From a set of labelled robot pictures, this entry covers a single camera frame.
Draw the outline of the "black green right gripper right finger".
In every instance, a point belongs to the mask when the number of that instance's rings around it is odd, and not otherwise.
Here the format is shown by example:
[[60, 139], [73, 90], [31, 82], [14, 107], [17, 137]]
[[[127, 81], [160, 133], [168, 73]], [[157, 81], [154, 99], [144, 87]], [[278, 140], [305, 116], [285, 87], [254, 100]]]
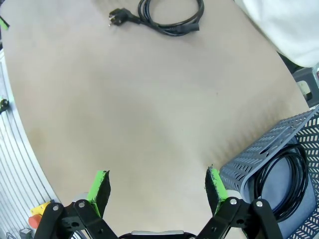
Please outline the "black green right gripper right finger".
[[207, 168], [205, 189], [212, 218], [196, 236], [197, 239], [223, 239], [231, 228], [240, 228], [248, 239], [282, 239], [282, 233], [270, 204], [264, 199], [246, 203], [229, 197], [213, 167]]

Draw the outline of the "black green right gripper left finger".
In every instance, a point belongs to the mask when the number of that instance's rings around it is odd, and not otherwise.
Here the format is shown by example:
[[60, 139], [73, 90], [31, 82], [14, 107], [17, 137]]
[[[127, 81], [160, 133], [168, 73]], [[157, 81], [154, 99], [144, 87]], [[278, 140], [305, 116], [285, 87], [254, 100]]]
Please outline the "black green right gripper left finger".
[[103, 220], [110, 193], [109, 171], [98, 171], [87, 198], [67, 207], [50, 203], [45, 208], [34, 237], [71, 239], [75, 232], [85, 230], [92, 239], [116, 239], [116, 234]]

